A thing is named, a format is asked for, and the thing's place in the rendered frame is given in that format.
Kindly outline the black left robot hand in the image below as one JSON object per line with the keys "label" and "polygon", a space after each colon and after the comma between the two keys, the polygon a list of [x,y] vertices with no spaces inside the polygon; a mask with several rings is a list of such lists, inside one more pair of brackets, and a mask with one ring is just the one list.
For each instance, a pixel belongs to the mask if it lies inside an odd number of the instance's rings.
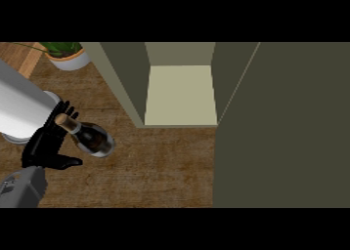
{"label": "black left robot hand", "polygon": [[66,170],[72,166],[82,166],[83,161],[58,153],[67,131],[55,124],[58,114],[66,114],[76,119],[79,114],[70,106],[70,102],[60,102],[46,118],[43,126],[35,131],[23,151],[23,167],[39,166],[55,170]]}

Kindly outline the green plant in white pot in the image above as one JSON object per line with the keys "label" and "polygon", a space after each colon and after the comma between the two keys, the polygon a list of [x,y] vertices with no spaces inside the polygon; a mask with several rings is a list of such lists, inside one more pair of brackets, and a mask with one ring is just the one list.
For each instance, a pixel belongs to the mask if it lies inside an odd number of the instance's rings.
{"label": "green plant in white pot", "polygon": [[80,42],[37,42],[35,45],[15,42],[45,54],[55,67],[64,71],[82,69],[91,62]]}

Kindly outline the dark olive cabinet door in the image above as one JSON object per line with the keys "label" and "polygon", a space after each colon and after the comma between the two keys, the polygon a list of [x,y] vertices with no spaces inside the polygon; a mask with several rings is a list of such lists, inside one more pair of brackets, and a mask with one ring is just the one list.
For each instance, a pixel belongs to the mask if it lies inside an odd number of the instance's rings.
{"label": "dark olive cabinet door", "polygon": [[350,207],[350,43],[262,43],[215,132],[212,205]]}

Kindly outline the olive green cabinet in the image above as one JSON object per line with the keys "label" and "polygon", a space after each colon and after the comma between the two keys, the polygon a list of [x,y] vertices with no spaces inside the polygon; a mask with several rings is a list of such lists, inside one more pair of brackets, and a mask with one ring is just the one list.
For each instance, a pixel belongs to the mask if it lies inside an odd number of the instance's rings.
{"label": "olive green cabinet", "polygon": [[86,42],[83,47],[140,128],[220,124],[257,42]]}

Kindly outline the dark wine bottle with cork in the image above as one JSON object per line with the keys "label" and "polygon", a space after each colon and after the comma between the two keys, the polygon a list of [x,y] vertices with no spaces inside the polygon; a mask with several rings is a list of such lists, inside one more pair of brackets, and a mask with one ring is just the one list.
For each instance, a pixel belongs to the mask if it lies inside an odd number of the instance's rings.
{"label": "dark wine bottle with cork", "polygon": [[69,132],[80,150],[94,157],[107,157],[114,149],[114,140],[95,124],[79,122],[66,113],[55,117],[55,124]]}

